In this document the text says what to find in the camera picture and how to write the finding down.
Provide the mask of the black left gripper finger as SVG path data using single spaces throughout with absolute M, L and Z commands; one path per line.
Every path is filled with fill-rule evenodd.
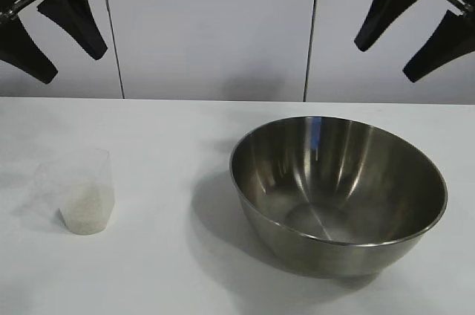
M 1 60 L 44 84 L 51 83 L 58 74 L 18 17 L 1 21 Z
M 68 33 L 91 58 L 103 58 L 108 47 L 88 0 L 44 0 L 37 10 Z

